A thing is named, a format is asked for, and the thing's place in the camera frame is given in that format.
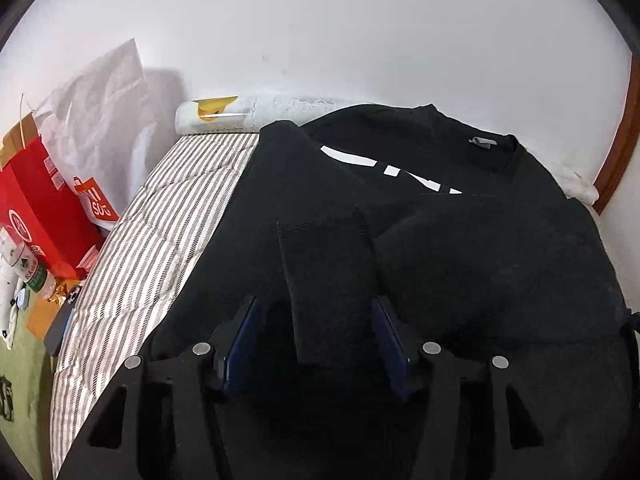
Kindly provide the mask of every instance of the white print on shirt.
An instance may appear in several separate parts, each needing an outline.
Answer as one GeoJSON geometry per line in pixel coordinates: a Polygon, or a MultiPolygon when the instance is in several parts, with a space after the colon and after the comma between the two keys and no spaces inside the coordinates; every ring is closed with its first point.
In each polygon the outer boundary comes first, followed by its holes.
{"type": "MultiPolygon", "coordinates": [[[[377,161],[373,160],[372,158],[367,158],[366,156],[351,155],[351,153],[339,152],[338,150],[334,150],[333,148],[329,148],[328,146],[323,146],[322,148],[320,148],[320,150],[324,152],[326,155],[329,155],[331,158],[334,158],[335,160],[339,160],[340,162],[345,162],[347,164],[355,164],[357,166],[369,166],[370,168],[373,168],[377,163],[377,161]]],[[[385,168],[385,175],[398,176],[398,174],[401,171],[403,170],[401,170],[400,168],[396,168],[395,166],[387,166],[385,168]]],[[[434,191],[440,191],[441,186],[439,182],[428,180],[421,176],[414,175],[413,173],[409,173],[409,174],[415,180],[420,182],[420,184],[422,184],[423,186],[428,187],[429,189],[433,189],[434,191]]],[[[461,194],[461,193],[462,192],[458,191],[457,189],[454,189],[454,188],[449,189],[449,194],[461,194]]]]}

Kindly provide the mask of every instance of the brown wooden trim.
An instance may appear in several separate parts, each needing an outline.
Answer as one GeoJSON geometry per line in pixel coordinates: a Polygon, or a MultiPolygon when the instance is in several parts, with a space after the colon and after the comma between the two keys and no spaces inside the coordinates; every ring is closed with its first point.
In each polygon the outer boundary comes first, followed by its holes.
{"type": "Polygon", "coordinates": [[[625,111],[620,126],[613,139],[609,155],[604,161],[594,186],[600,198],[593,205],[597,213],[602,213],[618,188],[626,167],[634,154],[634,148],[640,135],[640,60],[631,60],[629,90],[626,92],[625,111]]]}

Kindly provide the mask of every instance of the quilted bedding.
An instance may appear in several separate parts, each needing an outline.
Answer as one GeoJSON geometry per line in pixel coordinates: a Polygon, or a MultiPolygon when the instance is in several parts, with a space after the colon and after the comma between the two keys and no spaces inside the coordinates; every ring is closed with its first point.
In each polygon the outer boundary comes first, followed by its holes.
{"type": "Polygon", "coordinates": [[[54,476],[111,377],[180,293],[257,142],[248,133],[181,137],[114,227],[78,299],[54,377],[54,476]]]}

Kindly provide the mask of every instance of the green surface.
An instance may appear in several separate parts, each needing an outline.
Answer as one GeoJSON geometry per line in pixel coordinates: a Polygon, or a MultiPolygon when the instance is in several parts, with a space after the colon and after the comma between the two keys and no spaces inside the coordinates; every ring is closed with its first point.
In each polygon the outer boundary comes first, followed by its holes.
{"type": "Polygon", "coordinates": [[[0,417],[0,431],[18,460],[34,480],[52,478],[49,456],[49,407],[54,362],[44,343],[27,330],[27,310],[18,311],[14,347],[7,350],[0,340],[0,375],[12,384],[14,421],[0,417]]]}

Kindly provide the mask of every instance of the round metal bolt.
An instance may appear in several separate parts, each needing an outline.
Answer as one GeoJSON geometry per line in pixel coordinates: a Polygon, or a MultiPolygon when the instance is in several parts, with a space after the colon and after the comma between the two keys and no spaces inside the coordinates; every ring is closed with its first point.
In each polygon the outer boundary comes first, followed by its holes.
{"type": "Polygon", "coordinates": [[[140,366],[142,359],[140,359],[139,355],[130,355],[126,359],[124,359],[124,367],[129,370],[133,370],[133,368],[137,368],[140,366]]]}
{"type": "Polygon", "coordinates": [[[211,345],[209,343],[196,343],[193,345],[193,353],[196,355],[208,354],[209,350],[211,350],[211,345]]]}
{"type": "Polygon", "coordinates": [[[501,370],[504,370],[507,366],[509,366],[509,361],[507,361],[507,358],[502,357],[501,355],[495,356],[493,359],[491,359],[491,362],[496,368],[500,368],[501,370]]]}
{"type": "Polygon", "coordinates": [[[422,345],[422,350],[424,350],[425,354],[437,355],[437,354],[440,353],[442,348],[440,347],[440,345],[438,343],[434,343],[433,341],[429,341],[429,342],[425,343],[424,345],[422,345]]]}

